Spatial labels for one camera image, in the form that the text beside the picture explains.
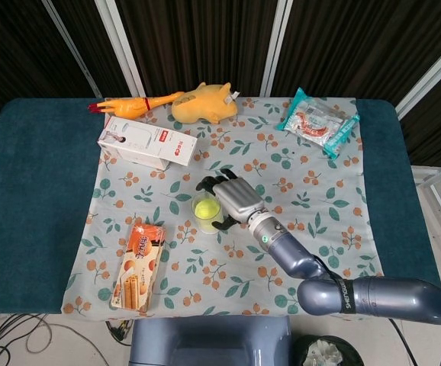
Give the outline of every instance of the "label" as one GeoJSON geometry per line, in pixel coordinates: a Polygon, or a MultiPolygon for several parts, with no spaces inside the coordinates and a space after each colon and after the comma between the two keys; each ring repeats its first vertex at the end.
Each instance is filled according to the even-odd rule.
{"type": "Polygon", "coordinates": [[[146,256],[147,251],[147,244],[148,244],[148,237],[147,236],[141,236],[139,239],[139,249],[136,254],[136,258],[144,258],[146,256]]]}
{"type": "Polygon", "coordinates": [[[161,141],[162,143],[164,143],[166,141],[166,137],[168,136],[168,131],[167,130],[163,130],[161,132],[161,136],[159,137],[159,141],[161,141]]]}
{"type": "Polygon", "coordinates": [[[182,149],[182,146],[183,146],[183,141],[178,142],[178,145],[175,149],[175,156],[180,155],[180,150],[182,149]]]}
{"type": "Polygon", "coordinates": [[[352,288],[352,280],[336,280],[341,295],[341,313],[356,314],[355,292],[352,288]]]}
{"type": "Polygon", "coordinates": [[[224,99],[224,103],[225,103],[225,104],[229,104],[229,103],[232,102],[234,99],[236,99],[238,95],[239,95],[239,92],[238,92],[238,91],[235,91],[233,94],[229,94],[229,95],[224,99]]]}

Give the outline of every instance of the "black curtain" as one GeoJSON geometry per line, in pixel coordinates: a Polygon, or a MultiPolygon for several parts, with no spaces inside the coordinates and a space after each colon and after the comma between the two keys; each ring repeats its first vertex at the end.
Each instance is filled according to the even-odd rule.
{"type": "Polygon", "coordinates": [[[73,43],[105,97],[130,97],[129,88],[93,0],[53,0],[73,43]]]}
{"type": "Polygon", "coordinates": [[[294,1],[272,96],[380,98],[397,105],[441,56],[441,2],[294,1]]]}
{"type": "Polygon", "coordinates": [[[401,123],[412,164],[441,166],[441,80],[401,123]]]}
{"type": "Polygon", "coordinates": [[[259,95],[276,0],[117,0],[148,95],[231,82],[259,95]]]}
{"type": "Polygon", "coordinates": [[[40,0],[0,1],[0,110],[18,97],[93,97],[40,0]]]}

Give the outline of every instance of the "snack package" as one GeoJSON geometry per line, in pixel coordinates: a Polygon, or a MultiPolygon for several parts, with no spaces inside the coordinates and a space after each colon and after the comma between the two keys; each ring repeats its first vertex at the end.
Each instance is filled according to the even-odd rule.
{"type": "Polygon", "coordinates": [[[287,130],[324,148],[331,159],[339,155],[341,146],[346,142],[352,126],[359,116],[346,116],[344,113],[329,108],[316,99],[307,96],[299,88],[288,109],[288,116],[280,123],[277,130],[287,130]],[[342,128],[346,135],[336,135],[342,128]]]}
{"type": "Polygon", "coordinates": [[[147,311],[165,235],[162,226],[136,220],[111,299],[113,307],[147,311]]]}

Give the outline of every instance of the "white box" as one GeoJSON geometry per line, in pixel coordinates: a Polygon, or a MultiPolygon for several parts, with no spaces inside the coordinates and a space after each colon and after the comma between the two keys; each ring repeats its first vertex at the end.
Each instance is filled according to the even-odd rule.
{"type": "Polygon", "coordinates": [[[98,138],[107,154],[157,169],[188,165],[196,144],[193,136],[119,117],[111,117],[98,138]]]}

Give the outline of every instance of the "orange packaging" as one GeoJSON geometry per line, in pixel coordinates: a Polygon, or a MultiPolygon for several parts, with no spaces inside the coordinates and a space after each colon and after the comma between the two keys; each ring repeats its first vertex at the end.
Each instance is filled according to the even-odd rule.
{"type": "Polygon", "coordinates": [[[162,226],[134,223],[111,299],[113,307],[147,311],[165,236],[162,226]]]}

